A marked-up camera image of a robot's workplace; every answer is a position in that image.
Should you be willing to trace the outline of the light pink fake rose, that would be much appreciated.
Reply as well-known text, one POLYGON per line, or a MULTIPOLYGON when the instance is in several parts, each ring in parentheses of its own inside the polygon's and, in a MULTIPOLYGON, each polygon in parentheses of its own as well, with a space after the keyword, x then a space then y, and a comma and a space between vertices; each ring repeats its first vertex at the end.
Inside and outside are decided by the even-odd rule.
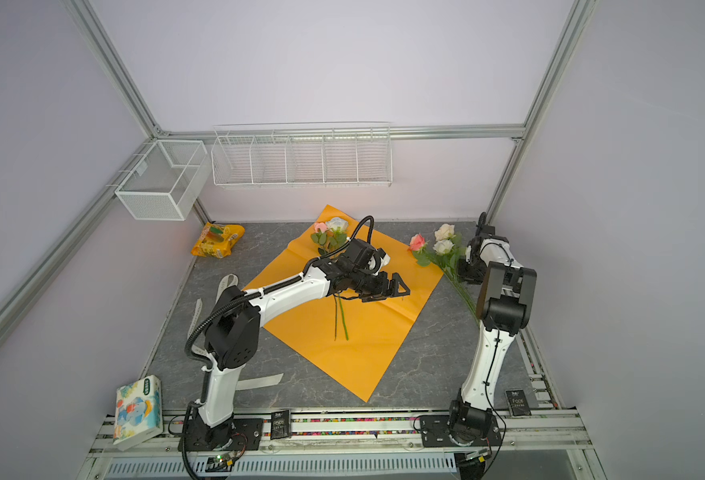
POLYGON ((336 234, 330 232, 324 222, 316 222, 312 226, 314 232, 310 234, 310 239, 318 246, 320 256, 336 250, 336 234))

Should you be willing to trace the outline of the cream fake rose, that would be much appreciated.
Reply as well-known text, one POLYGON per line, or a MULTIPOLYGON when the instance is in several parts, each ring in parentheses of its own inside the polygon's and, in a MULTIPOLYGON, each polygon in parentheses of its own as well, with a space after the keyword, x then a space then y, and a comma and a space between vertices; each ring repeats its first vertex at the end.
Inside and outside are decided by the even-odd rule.
POLYGON ((452 224, 442 224, 436 232, 434 232, 434 237, 436 241, 452 240, 455 236, 455 226, 452 224))

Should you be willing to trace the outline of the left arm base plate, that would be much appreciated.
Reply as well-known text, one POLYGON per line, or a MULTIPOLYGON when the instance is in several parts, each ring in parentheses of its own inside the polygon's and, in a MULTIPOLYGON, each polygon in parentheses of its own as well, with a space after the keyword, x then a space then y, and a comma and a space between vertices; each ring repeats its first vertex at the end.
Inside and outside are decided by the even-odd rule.
POLYGON ((252 451, 260 448, 264 433, 264 420, 260 418, 234 418, 216 427, 208 427, 198 416, 182 427, 178 451, 210 452, 216 450, 252 451))

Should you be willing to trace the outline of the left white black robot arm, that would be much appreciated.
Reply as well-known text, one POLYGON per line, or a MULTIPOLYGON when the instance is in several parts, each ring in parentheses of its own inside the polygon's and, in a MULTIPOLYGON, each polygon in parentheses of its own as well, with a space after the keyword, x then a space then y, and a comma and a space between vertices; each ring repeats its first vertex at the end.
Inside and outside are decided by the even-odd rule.
POLYGON ((240 371, 256 355, 260 329, 274 318, 308 302, 351 289, 361 302, 405 297, 410 289, 397 273, 360 268, 310 266, 306 271, 260 289, 232 289, 226 303, 188 334, 184 353, 204 364, 206 387, 194 409, 202 424, 222 428, 234 418, 240 371))

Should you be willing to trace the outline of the orange wrapping paper sheet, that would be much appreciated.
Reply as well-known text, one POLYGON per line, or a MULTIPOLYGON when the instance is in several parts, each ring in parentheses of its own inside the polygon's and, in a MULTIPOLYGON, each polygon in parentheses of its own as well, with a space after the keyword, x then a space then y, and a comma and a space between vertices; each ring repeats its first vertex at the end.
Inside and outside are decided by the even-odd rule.
POLYGON ((284 313, 260 331, 258 353, 244 371, 252 376, 280 373, 292 392, 306 380, 312 393, 328 383, 357 402, 372 400, 442 278, 438 268, 419 266, 409 252, 408 242, 418 230, 413 222, 386 219, 376 223, 373 234, 374 245, 391 258, 386 272, 398 273, 410 296, 362 303, 346 291, 342 315, 334 313, 332 298, 284 313))

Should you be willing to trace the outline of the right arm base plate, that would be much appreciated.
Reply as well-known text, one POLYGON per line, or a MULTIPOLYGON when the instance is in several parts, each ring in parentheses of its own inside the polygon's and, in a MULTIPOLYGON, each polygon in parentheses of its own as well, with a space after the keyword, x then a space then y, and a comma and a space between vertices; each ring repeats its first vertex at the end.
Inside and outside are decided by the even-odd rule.
POLYGON ((420 415, 412 425, 420 434, 426 448, 487 447, 502 444, 501 428, 490 410, 482 411, 483 420, 489 422, 488 432, 480 429, 480 421, 461 418, 451 422, 448 414, 420 415))

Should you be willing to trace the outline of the pale blue fake rose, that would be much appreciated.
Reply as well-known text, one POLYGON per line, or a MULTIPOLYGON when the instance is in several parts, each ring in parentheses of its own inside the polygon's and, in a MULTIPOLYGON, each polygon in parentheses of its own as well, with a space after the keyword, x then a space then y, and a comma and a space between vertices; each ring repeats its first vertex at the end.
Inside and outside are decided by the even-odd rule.
MULTIPOLYGON (((322 254, 340 249, 340 247, 346 243, 346 240, 348 240, 348 236, 346 235, 348 222, 346 220, 340 217, 334 217, 326 221, 324 225, 326 226, 326 230, 322 232, 320 237, 324 238, 326 242, 318 248, 318 251, 322 254)), ((338 298, 334 296, 334 339, 338 339, 338 328, 340 328, 340 315, 342 315, 342 313, 344 313, 344 308, 340 306, 338 298)))

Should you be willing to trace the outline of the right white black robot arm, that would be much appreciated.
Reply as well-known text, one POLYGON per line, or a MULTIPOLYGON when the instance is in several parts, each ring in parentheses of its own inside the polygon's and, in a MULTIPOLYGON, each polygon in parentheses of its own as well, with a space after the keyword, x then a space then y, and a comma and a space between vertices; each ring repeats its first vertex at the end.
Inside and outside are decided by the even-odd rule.
POLYGON ((506 238, 478 234, 470 241, 459 273, 480 287, 472 312, 479 340, 468 376, 449 410, 449 429, 464 437, 486 437, 494 422, 494 391, 506 352, 529 323, 537 273, 520 264, 506 238))

